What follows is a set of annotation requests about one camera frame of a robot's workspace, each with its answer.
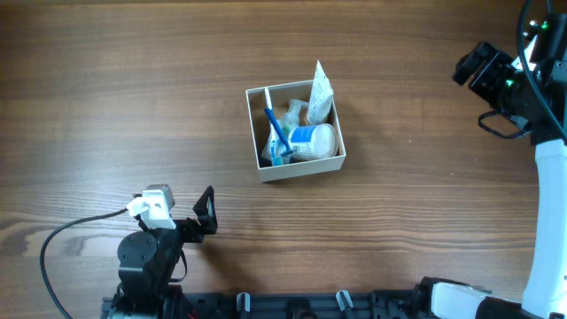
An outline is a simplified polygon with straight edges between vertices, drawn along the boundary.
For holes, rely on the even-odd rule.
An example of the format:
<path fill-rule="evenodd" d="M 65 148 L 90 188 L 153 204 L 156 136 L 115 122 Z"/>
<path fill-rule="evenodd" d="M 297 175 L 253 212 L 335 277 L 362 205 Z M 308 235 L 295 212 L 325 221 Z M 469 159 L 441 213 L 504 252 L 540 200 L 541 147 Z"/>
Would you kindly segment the blue white toothbrush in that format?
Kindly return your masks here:
<path fill-rule="evenodd" d="M 264 93 L 266 99 L 266 107 L 264 109 L 264 113 L 268 118 L 269 134 L 268 140 L 261 156 L 263 159 L 269 160 L 273 167 L 282 166 L 284 163 L 282 153 L 286 150 L 286 148 L 280 143 L 280 137 L 277 134 L 277 129 L 274 127 L 276 118 L 273 113 L 273 106 L 269 89 L 265 88 Z"/>

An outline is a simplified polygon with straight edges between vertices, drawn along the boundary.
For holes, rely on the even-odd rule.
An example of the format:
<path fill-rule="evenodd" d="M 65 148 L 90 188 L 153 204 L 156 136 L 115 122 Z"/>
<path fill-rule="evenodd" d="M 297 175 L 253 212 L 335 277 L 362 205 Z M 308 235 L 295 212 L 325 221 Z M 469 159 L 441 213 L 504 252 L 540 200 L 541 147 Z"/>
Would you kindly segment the blue disposable razor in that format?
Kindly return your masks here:
<path fill-rule="evenodd" d="M 290 156 L 293 154 L 293 149 L 290 147 L 289 142 L 287 140 L 287 136 L 284 134 L 283 130 L 281 129 L 280 125 L 277 122 L 277 119 L 272 111 L 271 108 L 266 107 L 264 109 L 265 114 L 268 117 L 270 124 L 273 126 L 274 131 L 276 132 L 280 142 L 285 146 L 286 151 L 282 153 L 282 156 Z"/>

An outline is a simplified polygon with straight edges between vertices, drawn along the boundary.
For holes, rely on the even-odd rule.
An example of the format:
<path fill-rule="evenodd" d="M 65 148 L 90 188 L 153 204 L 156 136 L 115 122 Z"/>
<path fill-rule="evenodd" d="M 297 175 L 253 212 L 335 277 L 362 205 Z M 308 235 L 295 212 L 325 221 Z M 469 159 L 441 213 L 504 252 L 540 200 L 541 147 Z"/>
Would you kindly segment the white lidded round jar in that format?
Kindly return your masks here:
<path fill-rule="evenodd" d="M 297 161 L 324 160 L 337 154 L 337 131 L 328 123 L 300 126 L 291 132 L 289 144 Z"/>

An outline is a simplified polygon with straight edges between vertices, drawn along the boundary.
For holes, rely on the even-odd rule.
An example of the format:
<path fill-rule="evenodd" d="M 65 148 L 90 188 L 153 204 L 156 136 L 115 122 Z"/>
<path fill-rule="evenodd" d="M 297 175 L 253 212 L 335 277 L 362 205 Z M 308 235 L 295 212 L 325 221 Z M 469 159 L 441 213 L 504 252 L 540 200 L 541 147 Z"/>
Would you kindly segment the clear spray bottle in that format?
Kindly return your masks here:
<path fill-rule="evenodd" d="M 287 140 L 291 139 L 291 132 L 299 126 L 299 113 L 303 108 L 308 108 L 308 102 L 298 99 L 289 101 L 288 112 L 285 113 L 280 119 L 277 119 L 283 133 L 287 136 Z M 291 160 L 290 156 L 283 157 L 283 165 L 288 164 Z"/>

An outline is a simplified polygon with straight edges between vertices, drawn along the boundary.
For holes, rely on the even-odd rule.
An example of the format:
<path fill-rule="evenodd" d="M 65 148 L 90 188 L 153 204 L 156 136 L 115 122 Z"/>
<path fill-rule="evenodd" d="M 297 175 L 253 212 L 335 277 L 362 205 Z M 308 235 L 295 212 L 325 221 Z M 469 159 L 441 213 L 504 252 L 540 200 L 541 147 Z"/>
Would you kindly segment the white squeeze tube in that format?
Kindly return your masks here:
<path fill-rule="evenodd" d="M 307 121 L 310 124 L 318 125 L 327 121 L 333 95 L 334 91 L 330 80 L 324 72 L 321 62 L 317 61 L 307 109 Z"/>

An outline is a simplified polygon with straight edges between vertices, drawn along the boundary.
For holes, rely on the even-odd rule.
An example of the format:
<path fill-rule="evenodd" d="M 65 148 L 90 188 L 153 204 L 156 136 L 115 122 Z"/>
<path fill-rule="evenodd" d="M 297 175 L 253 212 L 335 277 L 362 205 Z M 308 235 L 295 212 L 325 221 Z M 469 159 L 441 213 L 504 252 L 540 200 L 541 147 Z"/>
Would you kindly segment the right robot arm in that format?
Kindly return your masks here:
<path fill-rule="evenodd" d="M 491 111 L 530 136 L 539 177 L 539 211 L 531 273 L 518 302 L 468 284 L 426 277 L 413 292 L 412 312 L 437 318 L 564 318 L 566 316 L 566 17 L 548 12 L 528 31 L 518 24 L 517 58 L 479 43 L 455 66 Z"/>

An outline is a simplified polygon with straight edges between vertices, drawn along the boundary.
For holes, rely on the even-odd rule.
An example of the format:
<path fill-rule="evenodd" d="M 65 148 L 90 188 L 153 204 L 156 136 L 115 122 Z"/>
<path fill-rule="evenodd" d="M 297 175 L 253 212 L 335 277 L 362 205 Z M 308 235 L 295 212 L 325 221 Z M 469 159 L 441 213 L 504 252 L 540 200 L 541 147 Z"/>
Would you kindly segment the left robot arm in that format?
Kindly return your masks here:
<path fill-rule="evenodd" d="M 167 184 L 152 184 L 127 204 L 139 231 L 124 237 L 117 257 L 120 283 L 114 296 L 104 301 L 103 318 L 197 318 L 184 296 L 181 278 L 173 273 L 178 263 L 187 268 L 183 246 L 201 243 L 217 232 L 214 188 L 205 189 L 192 210 L 196 217 L 175 220 L 173 192 Z"/>

